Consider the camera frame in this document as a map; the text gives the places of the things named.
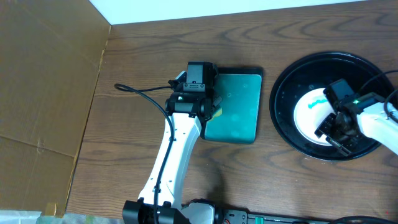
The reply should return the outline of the green scouring pad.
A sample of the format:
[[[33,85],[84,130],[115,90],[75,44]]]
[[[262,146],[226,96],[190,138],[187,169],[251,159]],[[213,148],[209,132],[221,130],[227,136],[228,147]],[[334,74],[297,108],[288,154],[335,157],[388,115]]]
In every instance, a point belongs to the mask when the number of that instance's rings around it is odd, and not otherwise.
[[[212,112],[212,119],[222,115],[222,107],[220,105],[216,106]]]

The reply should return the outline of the white plate with green stain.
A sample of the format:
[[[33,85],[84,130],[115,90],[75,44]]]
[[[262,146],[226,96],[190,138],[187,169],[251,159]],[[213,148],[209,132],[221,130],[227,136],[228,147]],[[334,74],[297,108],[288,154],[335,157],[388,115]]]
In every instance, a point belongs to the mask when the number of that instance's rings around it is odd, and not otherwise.
[[[331,146],[326,136],[315,135],[316,129],[334,110],[323,94],[324,88],[309,91],[301,97],[294,108],[294,123],[299,133],[312,143]]]

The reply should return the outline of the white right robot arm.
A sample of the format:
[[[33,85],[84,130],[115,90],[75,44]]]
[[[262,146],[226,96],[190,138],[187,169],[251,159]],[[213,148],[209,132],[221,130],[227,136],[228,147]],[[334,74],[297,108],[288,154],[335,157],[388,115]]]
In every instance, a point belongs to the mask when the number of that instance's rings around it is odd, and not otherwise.
[[[326,137],[337,151],[350,156],[363,138],[373,139],[397,153],[397,109],[386,99],[368,93],[335,100],[325,95],[334,113],[329,114],[315,130],[315,135]]]

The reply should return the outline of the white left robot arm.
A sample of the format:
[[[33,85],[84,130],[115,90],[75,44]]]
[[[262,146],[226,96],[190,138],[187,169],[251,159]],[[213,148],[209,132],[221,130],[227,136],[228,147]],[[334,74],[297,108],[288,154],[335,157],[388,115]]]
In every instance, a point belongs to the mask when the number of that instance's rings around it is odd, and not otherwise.
[[[165,129],[154,167],[137,201],[126,201],[124,223],[222,223],[223,212],[206,200],[182,205],[193,147],[212,117],[212,99],[204,92],[171,94],[164,107]]]

